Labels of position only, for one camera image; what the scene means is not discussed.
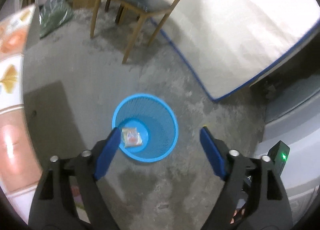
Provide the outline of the clear plastic snack packet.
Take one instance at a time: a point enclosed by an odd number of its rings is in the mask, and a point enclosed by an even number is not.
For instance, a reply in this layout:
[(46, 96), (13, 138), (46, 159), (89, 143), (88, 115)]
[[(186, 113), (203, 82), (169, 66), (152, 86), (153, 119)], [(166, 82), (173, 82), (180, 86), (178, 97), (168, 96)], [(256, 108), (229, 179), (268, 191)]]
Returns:
[(121, 137), (125, 148), (138, 147), (143, 144), (140, 133), (135, 127), (123, 127)]

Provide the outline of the blue mesh trash basket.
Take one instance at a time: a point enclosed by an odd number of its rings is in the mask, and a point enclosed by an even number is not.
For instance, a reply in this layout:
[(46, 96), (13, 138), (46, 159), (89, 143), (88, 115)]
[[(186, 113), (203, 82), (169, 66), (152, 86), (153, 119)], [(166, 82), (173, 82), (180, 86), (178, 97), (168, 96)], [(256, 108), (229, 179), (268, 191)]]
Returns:
[(152, 163), (166, 158), (175, 148), (179, 130), (176, 116), (169, 105), (151, 94), (138, 93), (126, 97), (116, 107), (112, 127), (135, 128), (142, 144), (121, 151), (138, 162)]

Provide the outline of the patterned tile tablecloth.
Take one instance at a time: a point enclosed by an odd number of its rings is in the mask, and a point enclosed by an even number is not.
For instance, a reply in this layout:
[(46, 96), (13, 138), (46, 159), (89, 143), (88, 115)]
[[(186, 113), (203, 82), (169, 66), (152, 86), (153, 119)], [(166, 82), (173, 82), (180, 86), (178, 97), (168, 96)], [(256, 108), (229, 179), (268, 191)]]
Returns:
[(29, 5), (1, 20), (1, 190), (24, 222), (42, 171), (25, 119), (24, 50), (38, 36), (39, 9)]

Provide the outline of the black device green light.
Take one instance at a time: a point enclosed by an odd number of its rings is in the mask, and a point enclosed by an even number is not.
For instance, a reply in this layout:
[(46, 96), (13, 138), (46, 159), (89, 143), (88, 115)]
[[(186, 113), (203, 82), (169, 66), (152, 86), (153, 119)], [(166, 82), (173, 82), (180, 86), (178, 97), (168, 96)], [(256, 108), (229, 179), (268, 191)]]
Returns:
[(267, 155), (271, 158), (274, 164), (274, 169), (276, 173), (279, 176), (281, 176), (282, 174), (282, 171), (289, 157), (289, 153), (289, 146), (281, 140), (278, 141), (267, 153)]

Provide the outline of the white mattress blue trim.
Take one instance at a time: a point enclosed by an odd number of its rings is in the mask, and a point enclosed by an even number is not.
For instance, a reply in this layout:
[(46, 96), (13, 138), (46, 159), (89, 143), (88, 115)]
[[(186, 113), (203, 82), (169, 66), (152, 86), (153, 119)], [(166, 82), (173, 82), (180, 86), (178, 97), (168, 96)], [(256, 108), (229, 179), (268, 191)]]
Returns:
[(281, 62), (317, 22), (316, 0), (181, 0), (161, 34), (218, 101)]

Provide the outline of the green plastic bag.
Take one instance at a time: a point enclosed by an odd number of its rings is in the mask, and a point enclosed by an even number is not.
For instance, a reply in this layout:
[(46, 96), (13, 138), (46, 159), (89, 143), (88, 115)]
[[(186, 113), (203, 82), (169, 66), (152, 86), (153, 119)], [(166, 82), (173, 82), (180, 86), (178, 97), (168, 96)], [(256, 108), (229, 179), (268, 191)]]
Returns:
[(47, 0), (39, 13), (40, 38), (44, 38), (72, 17), (72, 8), (66, 0)]

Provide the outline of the wooden chair dark seat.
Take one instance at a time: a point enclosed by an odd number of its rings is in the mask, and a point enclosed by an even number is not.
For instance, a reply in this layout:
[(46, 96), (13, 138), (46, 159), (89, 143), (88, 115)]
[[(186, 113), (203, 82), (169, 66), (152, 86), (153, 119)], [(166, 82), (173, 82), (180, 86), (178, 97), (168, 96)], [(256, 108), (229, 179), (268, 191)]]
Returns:
[[(116, 0), (119, 1), (121, 6), (124, 7), (122, 14), (125, 14), (127, 10), (132, 10), (140, 15), (137, 25), (131, 35), (129, 43), (125, 49), (124, 57), (122, 63), (125, 64), (127, 59), (129, 58), (130, 52), (133, 49), (133, 46), (136, 43), (138, 38), (139, 32), (143, 27), (144, 23), (148, 18), (163, 14), (163, 18), (161, 19), (160, 23), (156, 27), (155, 31), (153, 32), (151, 38), (148, 41), (148, 45), (150, 45), (167, 19), (169, 18), (172, 11), (178, 5), (180, 0), (174, 0), (173, 3), (168, 3), (165, 0)], [(90, 30), (90, 37), (93, 38), (95, 25), (97, 20), (97, 14), (100, 7), (101, 0), (95, 0), (94, 8), (93, 8), (93, 15), (91, 21), (91, 30)]]

